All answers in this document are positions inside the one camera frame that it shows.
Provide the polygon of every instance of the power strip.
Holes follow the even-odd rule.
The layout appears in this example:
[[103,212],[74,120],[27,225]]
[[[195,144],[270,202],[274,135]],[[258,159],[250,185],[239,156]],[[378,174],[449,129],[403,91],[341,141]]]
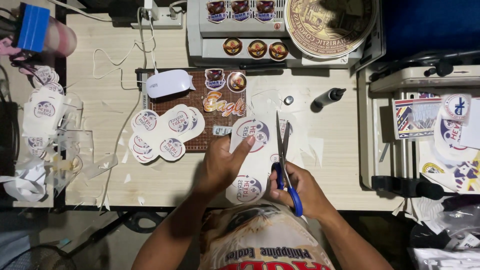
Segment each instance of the power strip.
[[[173,7],[177,13],[177,18],[170,17],[169,7],[158,8],[158,21],[152,21],[153,29],[183,29],[183,13],[181,7]],[[138,23],[132,23],[134,29],[139,29]],[[150,23],[146,19],[142,19],[142,29],[151,29]]]

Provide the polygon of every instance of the cutting mat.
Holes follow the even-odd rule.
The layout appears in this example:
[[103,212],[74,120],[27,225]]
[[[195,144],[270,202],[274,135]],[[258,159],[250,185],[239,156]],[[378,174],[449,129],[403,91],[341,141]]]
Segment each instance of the cutting mat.
[[[158,69],[159,72],[164,72],[168,70],[171,69]],[[205,86],[205,69],[185,68],[183,70],[187,71],[189,75],[193,76],[192,82],[196,90],[185,91],[161,98],[148,98],[148,108],[150,110],[154,110],[158,115],[162,115],[178,104],[185,104],[189,107],[196,107],[202,113],[205,119],[205,129],[202,134],[186,142],[185,147],[187,152],[205,152],[210,141],[218,138],[218,136],[212,134],[212,128],[214,124],[222,126],[232,126],[235,121],[237,121],[237,119],[245,117],[246,114],[241,117],[234,114],[223,117],[222,112],[217,110],[212,112],[204,111],[203,100],[207,97],[208,92],[212,91]],[[224,69],[223,72],[225,80],[232,72],[241,72],[245,75],[245,71],[242,70]],[[145,73],[148,74],[148,77],[154,74],[153,70],[148,70]],[[225,100],[227,103],[236,103],[240,98],[243,99],[243,102],[245,102],[246,100],[246,91],[243,91],[241,93],[234,93],[229,90],[226,84],[221,89],[217,89],[215,91],[222,93],[222,97],[218,101]]]

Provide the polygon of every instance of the hand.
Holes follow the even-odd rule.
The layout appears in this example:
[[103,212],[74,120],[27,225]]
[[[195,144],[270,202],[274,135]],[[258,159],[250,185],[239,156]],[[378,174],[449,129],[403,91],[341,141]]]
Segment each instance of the hand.
[[[285,163],[285,169],[290,182],[299,194],[304,216],[321,221],[336,211],[309,171],[288,161]],[[276,178],[276,171],[273,170],[270,175],[270,196],[293,207],[290,194],[285,190],[277,189]]]
[[224,191],[237,177],[243,161],[255,143],[255,137],[246,137],[233,151],[230,150],[228,135],[212,141],[202,163],[202,177],[194,187],[193,193],[212,199]]

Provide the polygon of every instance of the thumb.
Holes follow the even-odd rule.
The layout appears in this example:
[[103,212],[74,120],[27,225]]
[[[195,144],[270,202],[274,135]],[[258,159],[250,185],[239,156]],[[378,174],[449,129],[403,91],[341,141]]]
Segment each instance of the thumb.
[[253,144],[255,143],[255,137],[250,135],[242,140],[242,142],[237,146],[237,148],[233,151],[233,164],[240,169],[241,165],[245,161],[245,158],[250,152]]
[[275,199],[283,202],[284,204],[294,207],[292,196],[285,190],[282,189],[272,189],[270,190],[270,196]]

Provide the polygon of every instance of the glue bottle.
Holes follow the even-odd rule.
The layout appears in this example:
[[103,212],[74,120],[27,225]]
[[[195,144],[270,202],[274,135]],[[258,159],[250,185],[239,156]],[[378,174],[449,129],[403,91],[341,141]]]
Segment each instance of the glue bottle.
[[340,88],[332,88],[325,93],[319,95],[314,101],[314,105],[317,108],[323,108],[327,106],[328,104],[334,103],[336,101],[339,101],[343,93],[346,91],[346,89],[340,89]]

